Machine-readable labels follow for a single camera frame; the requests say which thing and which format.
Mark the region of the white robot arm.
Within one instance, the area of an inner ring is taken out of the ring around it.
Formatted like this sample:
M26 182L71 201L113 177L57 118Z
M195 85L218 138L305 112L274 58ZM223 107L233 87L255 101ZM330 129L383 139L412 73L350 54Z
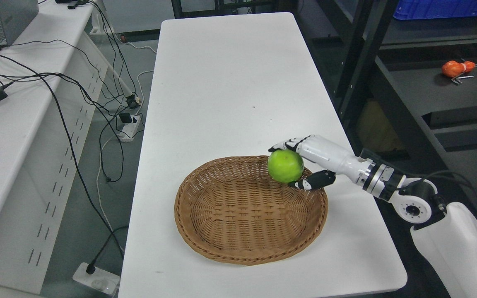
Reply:
M363 149L359 160L367 170L358 183L376 198L392 204L412 224L410 234L452 298L477 298L477 218L461 202L445 202L432 177L460 185L471 183L460 174L438 171L407 174Z

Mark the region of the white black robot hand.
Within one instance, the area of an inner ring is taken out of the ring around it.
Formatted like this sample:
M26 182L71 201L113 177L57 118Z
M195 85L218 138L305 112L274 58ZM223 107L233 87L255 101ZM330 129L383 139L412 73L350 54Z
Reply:
M370 159L358 158L354 153L325 139L320 135L309 135L304 138L290 138L273 145L270 152L290 150L299 154L305 160L318 164L323 171L313 173L311 176L289 182L290 187L312 190L331 185L336 174L344 174L358 185L362 185L375 162Z

